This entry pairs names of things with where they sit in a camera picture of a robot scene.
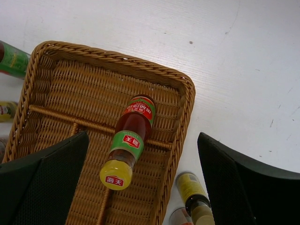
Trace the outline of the beige-cap yellow-label bottle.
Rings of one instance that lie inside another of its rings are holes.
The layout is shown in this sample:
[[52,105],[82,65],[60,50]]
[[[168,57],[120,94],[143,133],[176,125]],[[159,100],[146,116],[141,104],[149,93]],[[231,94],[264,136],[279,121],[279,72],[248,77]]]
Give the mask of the beige-cap yellow-label bottle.
[[191,172],[182,172],[177,176],[175,184],[193,224],[214,225],[210,201],[197,176]]

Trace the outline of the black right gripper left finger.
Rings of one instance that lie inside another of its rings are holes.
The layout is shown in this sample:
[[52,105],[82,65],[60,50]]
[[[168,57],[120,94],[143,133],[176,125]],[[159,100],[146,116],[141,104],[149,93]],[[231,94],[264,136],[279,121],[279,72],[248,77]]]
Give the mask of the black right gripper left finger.
[[63,225],[86,158],[89,137],[79,132],[0,166],[2,225]]

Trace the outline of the yellow-cap ketchup bottle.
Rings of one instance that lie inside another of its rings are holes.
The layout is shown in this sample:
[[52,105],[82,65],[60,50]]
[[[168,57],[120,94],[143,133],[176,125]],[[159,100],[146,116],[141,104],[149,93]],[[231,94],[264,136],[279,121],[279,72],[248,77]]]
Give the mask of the yellow-cap ketchup bottle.
[[151,134],[155,115],[156,106],[149,96],[139,94],[128,102],[117,122],[108,158],[99,173],[107,188],[124,190],[130,185],[133,168]]

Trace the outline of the white-lid spice jar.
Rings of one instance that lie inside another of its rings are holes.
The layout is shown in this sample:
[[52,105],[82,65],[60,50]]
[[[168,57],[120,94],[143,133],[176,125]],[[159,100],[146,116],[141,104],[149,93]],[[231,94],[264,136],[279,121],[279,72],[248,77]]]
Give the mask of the white-lid spice jar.
[[176,209],[169,218],[169,225],[193,225],[192,219],[184,207]]

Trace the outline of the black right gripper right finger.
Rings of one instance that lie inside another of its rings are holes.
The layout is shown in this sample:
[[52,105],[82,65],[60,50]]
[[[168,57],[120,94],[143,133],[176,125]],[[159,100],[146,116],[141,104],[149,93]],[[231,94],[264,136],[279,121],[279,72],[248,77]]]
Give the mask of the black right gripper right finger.
[[239,153],[201,132],[202,172],[217,225],[298,225],[300,175]]

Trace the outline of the yellow-label dark-cap bottle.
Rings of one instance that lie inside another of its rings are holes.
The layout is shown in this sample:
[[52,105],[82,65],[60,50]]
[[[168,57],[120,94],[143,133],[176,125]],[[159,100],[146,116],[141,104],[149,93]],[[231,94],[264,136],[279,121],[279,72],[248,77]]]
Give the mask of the yellow-label dark-cap bottle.
[[14,101],[0,102],[0,122],[11,122],[17,110],[17,103]]

